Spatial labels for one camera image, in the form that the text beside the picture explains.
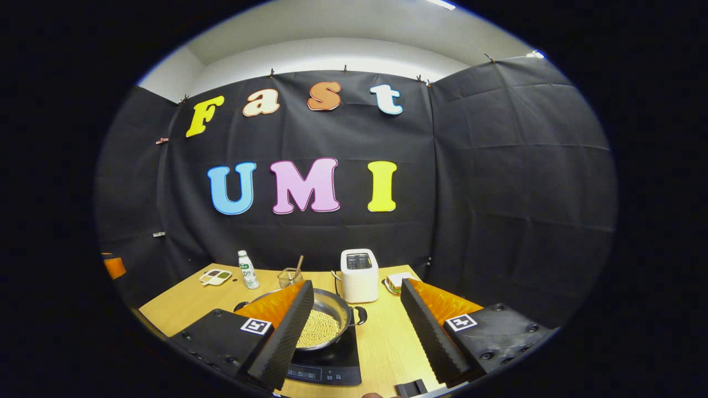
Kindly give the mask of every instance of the blue letter u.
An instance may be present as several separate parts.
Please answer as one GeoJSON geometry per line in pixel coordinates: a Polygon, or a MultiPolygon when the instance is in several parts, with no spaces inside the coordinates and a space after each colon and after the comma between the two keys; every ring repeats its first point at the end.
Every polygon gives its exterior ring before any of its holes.
{"type": "Polygon", "coordinates": [[[229,200],[226,194],[226,176],[229,168],[218,166],[207,171],[207,176],[211,180],[212,203],[214,207],[226,215],[237,215],[248,210],[253,204],[253,170],[256,164],[252,161],[239,163],[234,169],[241,177],[241,199],[236,202],[229,200]]]}

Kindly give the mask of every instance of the yellow letter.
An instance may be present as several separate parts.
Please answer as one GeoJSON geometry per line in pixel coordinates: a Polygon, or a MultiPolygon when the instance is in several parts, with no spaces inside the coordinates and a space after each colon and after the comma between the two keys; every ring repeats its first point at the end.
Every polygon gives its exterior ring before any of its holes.
{"type": "Polygon", "coordinates": [[[194,105],[194,117],[192,118],[192,126],[187,130],[187,137],[203,133],[207,129],[204,123],[208,123],[214,117],[217,106],[221,106],[223,103],[224,96],[218,96],[194,105]]]}
{"type": "Polygon", "coordinates": [[[255,116],[261,113],[267,115],[280,108],[278,92],[273,89],[256,91],[248,98],[249,103],[244,106],[244,116],[255,116]]]}
{"type": "Polygon", "coordinates": [[[374,192],[369,203],[370,212],[390,212],[396,208],[396,202],[391,199],[391,180],[396,164],[390,161],[372,161],[369,170],[374,175],[374,192]]]}

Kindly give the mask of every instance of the bottle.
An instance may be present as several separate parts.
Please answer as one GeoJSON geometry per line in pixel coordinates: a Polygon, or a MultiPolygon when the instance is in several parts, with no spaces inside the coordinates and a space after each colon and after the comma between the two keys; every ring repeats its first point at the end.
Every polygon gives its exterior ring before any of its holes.
{"type": "Polygon", "coordinates": [[[246,255],[245,250],[239,250],[239,267],[244,274],[246,287],[249,289],[258,289],[261,283],[256,278],[256,270],[253,269],[253,263],[248,255],[246,255]]]}

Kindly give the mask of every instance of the food in pan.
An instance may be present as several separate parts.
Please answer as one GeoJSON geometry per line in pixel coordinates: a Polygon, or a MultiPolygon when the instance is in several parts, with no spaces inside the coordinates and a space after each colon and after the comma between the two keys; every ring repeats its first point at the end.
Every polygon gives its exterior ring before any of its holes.
{"type": "Polygon", "coordinates": [[[326,343],[339,333],[339,322],[332,316],[315,309],[310,311],[309,318],[302,328],[296,348],[312,347],[326,343]]]}

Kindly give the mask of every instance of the wire basket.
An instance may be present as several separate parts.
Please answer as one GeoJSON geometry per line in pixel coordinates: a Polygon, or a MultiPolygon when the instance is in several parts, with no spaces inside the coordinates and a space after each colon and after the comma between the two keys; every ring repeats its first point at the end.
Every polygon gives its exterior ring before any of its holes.
{"type": "Polygon", "coordinates": [[[278,274],[278,284],[280,284],[281,289],[300,281],[302,281],[302,272],[296,268],[286,268],[278,274]]]}

